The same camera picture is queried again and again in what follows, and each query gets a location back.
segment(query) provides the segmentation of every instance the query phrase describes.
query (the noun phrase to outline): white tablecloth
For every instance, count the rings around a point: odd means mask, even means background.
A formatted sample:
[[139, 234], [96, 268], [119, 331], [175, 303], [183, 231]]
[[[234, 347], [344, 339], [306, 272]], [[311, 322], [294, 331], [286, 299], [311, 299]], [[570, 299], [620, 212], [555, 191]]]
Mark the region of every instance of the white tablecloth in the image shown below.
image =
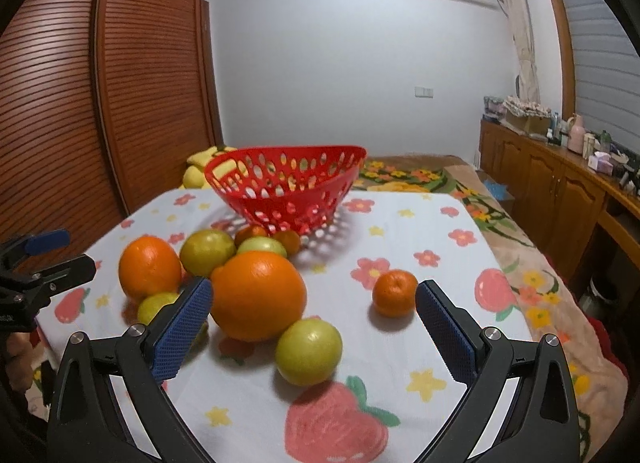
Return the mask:
[[[81, 304], [60, 306], [65, 295], [59, 295], [38, 316], [54, 352], [61, 356], [75, 331], [100, 338], [127, 328], [117, 268], [133, 239], [155, 235], [179, 251], [196, 230], [215, 226], [233, 233], [242, 224], [207, 190], [167, 192], [138, 210], [87, 251], [98, 271]], [[487, 292], [499, 281], [498, 264], [473, 219], [448, 195], [351, 192], [334, 224], [314, 234], [293, 263], [308, 290], [305, 316], [338, 328], [342, 362], [325, 393], [300, 405], [294, 401], [304, 389], [280, 378], [274, 342], [235, 345], [209, 318], [208, 346], [167, 382], [167, 393], [218, 463], [414, 461], [465, 386], [451, 378], [417, 315], [383, 319], [370, 309], [375, 276], [388, 269], [434, 279], [482, 327], [498, 325], [512, 339], [530, 340], [517, 309], [497, 323], [476, 302], [478, 284]], [[155, 454], [122, 379], [113, 380], [138, 446]], [[508, 382], [474, 453], [491, 446], [515, 384]]]

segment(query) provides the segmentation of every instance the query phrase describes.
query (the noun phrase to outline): curtain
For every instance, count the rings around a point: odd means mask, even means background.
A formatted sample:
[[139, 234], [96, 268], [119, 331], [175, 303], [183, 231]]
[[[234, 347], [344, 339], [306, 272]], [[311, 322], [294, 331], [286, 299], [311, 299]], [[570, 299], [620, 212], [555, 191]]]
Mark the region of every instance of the curtain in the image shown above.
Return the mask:
[[520, 99], [540, 103], [540, 87], [533, 49], [533, 32], [527, 0], [504, 0], [520, 62]]

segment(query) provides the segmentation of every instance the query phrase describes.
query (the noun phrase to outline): wardrobe door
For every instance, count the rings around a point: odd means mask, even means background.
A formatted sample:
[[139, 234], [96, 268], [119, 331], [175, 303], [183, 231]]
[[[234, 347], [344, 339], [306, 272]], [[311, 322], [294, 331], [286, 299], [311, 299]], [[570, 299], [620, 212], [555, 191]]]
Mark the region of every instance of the wardrobe door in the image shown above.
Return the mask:
[[130, 212], [182, 182], [213, 144], [201, 0], [98, 0], [98, 91]]
[[27, 0], [0, 37], [0, 241], [65, 227], [87, 249], [123, 217], [90, 75], [94, 0]]

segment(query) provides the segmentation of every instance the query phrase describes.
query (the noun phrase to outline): tangerine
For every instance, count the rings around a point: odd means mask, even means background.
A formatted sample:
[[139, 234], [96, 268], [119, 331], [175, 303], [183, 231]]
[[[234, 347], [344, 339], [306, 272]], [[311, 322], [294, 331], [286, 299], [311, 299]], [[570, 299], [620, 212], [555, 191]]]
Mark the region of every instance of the tangerine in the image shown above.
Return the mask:
[[373, 292], [373, 307], [385, 317], [397, 318], [415, 309], [418, 280], [408, 271], [393, 269], [380, 275]]
[[276, 232], [275, 234], [273, 234], [273, 239], [275, 239], [279, 243], [282, 243], [284, 249], [287, 250], [287, 255], [289, 255], [290, 257], [291, 255], [296, 255], [300, 251], [300, 246], [302, 245], [300, 236], [293, 230], [283, 230], [281, 232]]
[[261, 342], [302, 318], [306, 286], [298, 270], [273, 252], [249, 251], [212, 274], [211, 316], [228, 337]]
[[150, 295], [178, 291], [182, 265], [177, 253], [159, 237], [139, 237], [124, 249], [118, 277], [125, 295], [141, 302]]
[[267, 231], [262, 228], [259, 224], [251, 224], [249, 226], [245, 226], [241, 230], [238, 230], [236, 234], [236, 238], [234, 239], [234, 243], [236, 244], [236, 248], [240, 248], [240, 245], [244, 243], [250, 237], [266, 237]]

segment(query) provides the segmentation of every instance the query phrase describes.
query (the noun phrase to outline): human hand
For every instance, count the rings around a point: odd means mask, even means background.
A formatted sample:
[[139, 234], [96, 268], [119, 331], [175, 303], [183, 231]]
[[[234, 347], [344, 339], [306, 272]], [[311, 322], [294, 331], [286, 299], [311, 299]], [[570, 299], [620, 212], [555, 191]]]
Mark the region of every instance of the human hand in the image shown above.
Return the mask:
[[6, 350], [11, 358], [6, 361], [6, 375], [9, 377], [11, 388], [18, 393], [24, 393], [33, 383], [33, 347], [30, 334], [11, 333], [6, 341]]

